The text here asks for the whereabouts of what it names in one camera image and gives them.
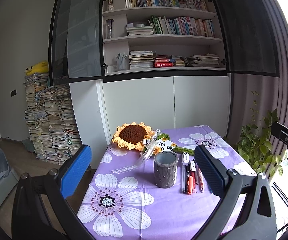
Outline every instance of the brown crochet center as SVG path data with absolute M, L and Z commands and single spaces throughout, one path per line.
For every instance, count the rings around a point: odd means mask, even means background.
M 120 138 L 130 142 L 132 144 L 136 144 L 138 142 L 143 141 L 144 136 L 147 134 L 146 130 L 139 125 L 128 125 L 120 132 Z

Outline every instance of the stack of books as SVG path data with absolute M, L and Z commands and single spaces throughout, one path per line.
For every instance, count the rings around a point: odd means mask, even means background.
M 178 7 L 208 11 L 205 0 L 126 0 L 126 8 Z
M 128 35 L 139 35 L 139 34 L 153 34 L 153 27 L 145 26 L 145 27 L 131 27 L 126 28 Z
M 168 56 L 157 55 L 154 67 L 173 67 L 173 66 L 185 66 L 185 61 L 181 56 Z
M 130 69 L 152 68 L 155 56 L 152 51 L 132 50 L 129 52 Z
M 214 66 L 219 65 L 217 54 L 193 55 L 187 58 L 190 66 Z
M 62 165 L 82 145 L 77 130 L 68 85 L 48 87 L 41 93 L 45 111 L 48 113 L 49 133 L 44 153 L 47 161 Z
M 34 144 L 36 157 L 41 160 L 46 160 L 44 153 L 45 145 L 41 136 L 47 131 L 45 124 L 48 122 L 48 115 L 43 106 L 41 92 L 47 87 L 48 73 L 34 73 L 30 76 L 25 76 L 25 95 L 27 108 L 25 110 L 25 121 L 30 133 L 30 140 Z
M 149 25 L 154 34 L 194 35 L 215 37 L 212 20 L 195 20 L 192 17 L 177 17 L 167 19 L 165 16 L 152 16 Z

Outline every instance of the table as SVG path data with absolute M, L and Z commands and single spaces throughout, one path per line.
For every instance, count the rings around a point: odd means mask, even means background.
M 172 142 L 194 149 L 204 144 L 213 157 L 227 169 L 243 175 L 256 175 L 254 170 L 209 126 L 200 125 L 171 130 Z M 134 164 L 137 150 L 129 151 L 110 144 L 87 189 L 78 217 L 96 239 L 191 239 L 205 223 L 219 197 L 210 193 L 205 181 L 204 193 L 182 193 L 181 160 L 176 184 L 168 189 L 154 182 L 153 158 L 136 170 L 113 174 L 110 171 Z M 244 202 L 239 197 L 223 233 L 232 229 Z

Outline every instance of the green crochet stem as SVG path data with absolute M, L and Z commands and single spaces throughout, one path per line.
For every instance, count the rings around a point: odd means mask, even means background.
M 167 140 L 171 140 L 167 133 L 161 133 L 160 135 L 158 135 L 156 137 L 156 140 L 159 140 L 159 139 L 161 139 L 163 137 L 165 137 Z M 179 146 L 176 146 L 172 151 L 175 152 L 175 153 L 179 153 L 179 154 L 183 154 L 184 152 L 186 152 L 189 155 L 193 155 L 193 156 L 195 155 L 195 151 L 194 150 L 186 149 L 186 148 L 179 147 Z

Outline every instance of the ceramic cup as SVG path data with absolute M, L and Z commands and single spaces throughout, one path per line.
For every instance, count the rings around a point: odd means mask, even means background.
M 176 183 L 178 155 L 172 151 L 161 152 L 154 157 L 155 183 L 170 188 Z

